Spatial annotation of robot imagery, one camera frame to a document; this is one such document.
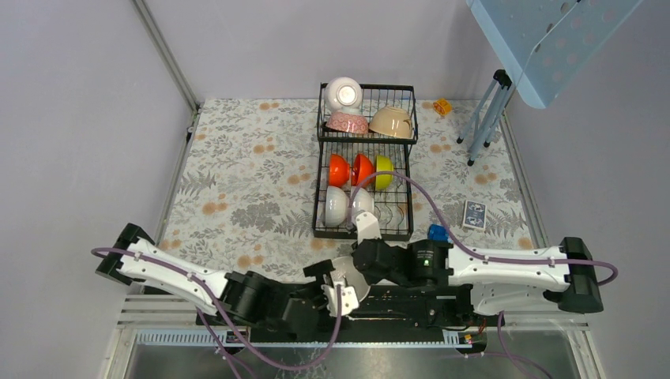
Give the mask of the cream floral bowl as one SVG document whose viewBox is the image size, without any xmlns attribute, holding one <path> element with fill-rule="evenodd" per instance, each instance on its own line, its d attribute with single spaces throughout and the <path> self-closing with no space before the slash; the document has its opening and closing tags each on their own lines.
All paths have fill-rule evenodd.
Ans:
<svg viewBox="0 0 670 379">
<path fill-rule="evenodd" d="M 331 260 L 333 271 L 329 273 L 329 278 L 326 281 L 331 287 L 335 287 L 336 283 L 342 282 L 345 287 L 353 287 L 359 302 L 363 301 L 371 286 L 365 280 L 363 274 L 359 272 L 353 264 L 353 258 L 337 257 Z"/>
</svg>

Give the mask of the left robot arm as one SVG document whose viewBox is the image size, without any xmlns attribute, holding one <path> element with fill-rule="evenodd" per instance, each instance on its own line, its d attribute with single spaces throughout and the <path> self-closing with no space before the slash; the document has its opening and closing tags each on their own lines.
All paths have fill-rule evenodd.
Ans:
<svg viewBox="0 0 670 379">
<path fill-rule="evenodd" d="M 308 340 L 328 317 L 322 280 L 291 284 L 256 272 L 226 272 L 165 253 L 145 231 L 127 224 L 112 247 L 91 253 L 101 258 L 96 273 L 126 285 L 143 283 L 194 304 L 214 320 Z"/>
</svg>

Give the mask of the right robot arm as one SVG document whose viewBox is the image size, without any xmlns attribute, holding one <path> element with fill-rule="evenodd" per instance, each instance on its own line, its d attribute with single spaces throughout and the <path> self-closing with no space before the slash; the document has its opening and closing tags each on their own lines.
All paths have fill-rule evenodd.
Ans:
<svg viewBox="0 0 670 379">
<path fill-rule="evenodd" d="M 568 313 L 604 309 L 593 256 L 576 237 L 534 250 L 475 249 L 428 239 L 401 247 L 366 239 L 352 259 L 370 285 L 387 280 L 414 291 L 457 288 L 465 296 L 454 302 L 453 313 L 463 325 L 535 302 L 552 302 Z"/>
</svg>

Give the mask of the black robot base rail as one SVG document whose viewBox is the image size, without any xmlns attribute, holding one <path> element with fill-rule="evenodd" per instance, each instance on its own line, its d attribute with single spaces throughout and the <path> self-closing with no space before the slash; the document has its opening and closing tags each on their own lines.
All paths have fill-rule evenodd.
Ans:
<svg viewBox="0 0 670 379">
<path fill-rule="evenodd" d="M 470 328 L 481 333 L 497 324 L 496 316 L 473 312 L 463 289 L 412 293 L 393 286 L 374 286 L 359 308 L 348 316 L 335 317 L 332 333 L 320 340 L 288 340 L 287 336 L 264 329 L 242 328 L 251 343 L 430 343 L 441 339 L 443 332 L 463 332 Z M 229 325 L 207 316 L 216 325 Z"/>
</svg>

